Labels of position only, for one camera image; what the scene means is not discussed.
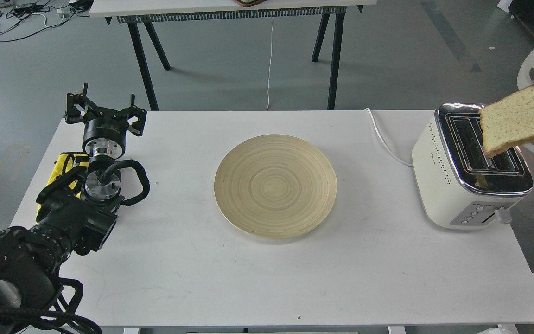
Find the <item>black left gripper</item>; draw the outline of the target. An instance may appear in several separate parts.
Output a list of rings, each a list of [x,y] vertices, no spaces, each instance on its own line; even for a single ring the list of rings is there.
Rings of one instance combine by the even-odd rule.
[[[66,123],[86,123],[83,134],[83,152],[89,156],[123,156],[127,133],[142,136],[146,126],[147,111],[136,106],[131,94],[130,105],[110,116],[93,119],[93,102],[87,97],[88,83],[81,92],[66,95]]]

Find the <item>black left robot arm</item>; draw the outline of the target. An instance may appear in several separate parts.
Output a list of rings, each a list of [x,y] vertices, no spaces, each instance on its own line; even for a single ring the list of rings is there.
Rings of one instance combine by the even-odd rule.
[[[66,159],[61,173],[41,192],[36,224],[0,231],[0,334],[27,327],[63,334],[100,334],[94,321],[76,314],[83,284],[63,278],[72,254],[102,248],[116,225],[117,209],[145,199],[150,181],[135,160],[121,160],[127,133],[142,136],[146,110],[98,106],[81,93],[66,98],[66,123],[83,123],[85,158]]]

